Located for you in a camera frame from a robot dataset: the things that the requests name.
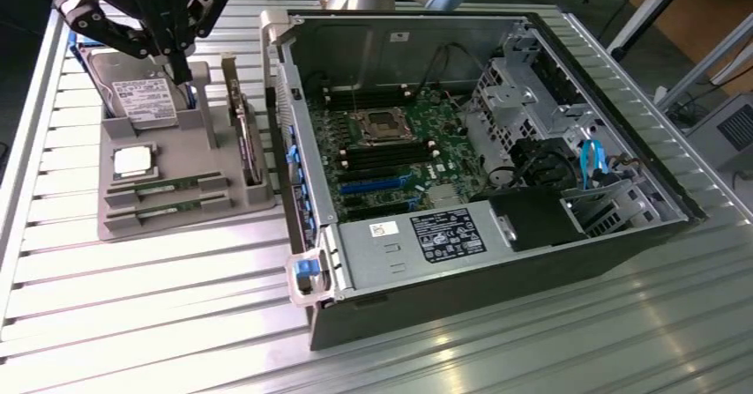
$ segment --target motherboard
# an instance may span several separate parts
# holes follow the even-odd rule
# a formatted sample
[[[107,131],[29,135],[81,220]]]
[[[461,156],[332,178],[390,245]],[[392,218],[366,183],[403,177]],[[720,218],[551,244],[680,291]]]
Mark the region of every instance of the motherboard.
[[[341,222],[468,203],[487,174],[451,95],[325,93],[310,102]]]

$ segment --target white label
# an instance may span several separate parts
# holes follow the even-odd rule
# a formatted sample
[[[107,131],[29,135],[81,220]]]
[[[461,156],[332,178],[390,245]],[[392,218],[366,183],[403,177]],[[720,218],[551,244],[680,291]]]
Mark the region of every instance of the white label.
[[[412,38],[412,33],[390,33],[390,43],[408,41]]]
[[[369,225],[372,230],[372,237],[382,237],[385,235],[393,235],[400,233],[399,223],[392,220],[390,222],[381,222],[380,224]]]
[[[153,189],[146,189],[146,190],[138,190],[137,194],[139,196],[148,196],[150,194],[156,194],[156,193],[165,193],[166,191],[174,191],[176,190],[176,186],[174,185],[166,185],[164,187],[154,187]]]
[[[178,212],[178,208],[172,207],[172,208],[168,208],[168,209],[162,209],[161,211],[142,213],[138,216],[139,216],[139,218],[153,218],[156,216],[168,215],[169,213],[177,213],[177,212]]]
[[[165,78],[117,81],[114,88],[133,122],[176,118],[174,97]]]

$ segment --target hard drive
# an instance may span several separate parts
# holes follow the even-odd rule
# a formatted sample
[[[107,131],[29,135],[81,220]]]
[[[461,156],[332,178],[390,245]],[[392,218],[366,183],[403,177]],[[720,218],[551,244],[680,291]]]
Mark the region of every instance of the hard drive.
[[[113,48],[79,49],[109,117],[127,116],[138,130],[177,125],[176,112],[194,107],[193,94],[188,85],[174,84],[164,66]]]

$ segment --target metal slotted table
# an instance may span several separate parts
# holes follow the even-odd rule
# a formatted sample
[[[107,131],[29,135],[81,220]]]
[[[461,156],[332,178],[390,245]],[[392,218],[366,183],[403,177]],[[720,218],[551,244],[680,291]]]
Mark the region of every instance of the metal slotted table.
[[[317,6],[233,2],[198,42],[212,100],[233,51],[262,127],[260,13]],[[313,353],[281,206],[97,240],[101,99],[54,14],[0,192],[3,393],[752,391],[750,210],[571,15],[464,8],[545,18],[711,220],[597,279]]]

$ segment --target warning label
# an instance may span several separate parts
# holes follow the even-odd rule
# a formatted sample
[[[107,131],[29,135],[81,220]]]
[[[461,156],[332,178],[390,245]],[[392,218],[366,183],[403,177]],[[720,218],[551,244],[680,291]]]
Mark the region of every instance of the warning label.
[[[424,257],[431,263],[487,251],[468,209],[417,216],[412,223]]]
[[[174,97],[165,78],[117,81],[114,89],[133,122],[176,118]]]

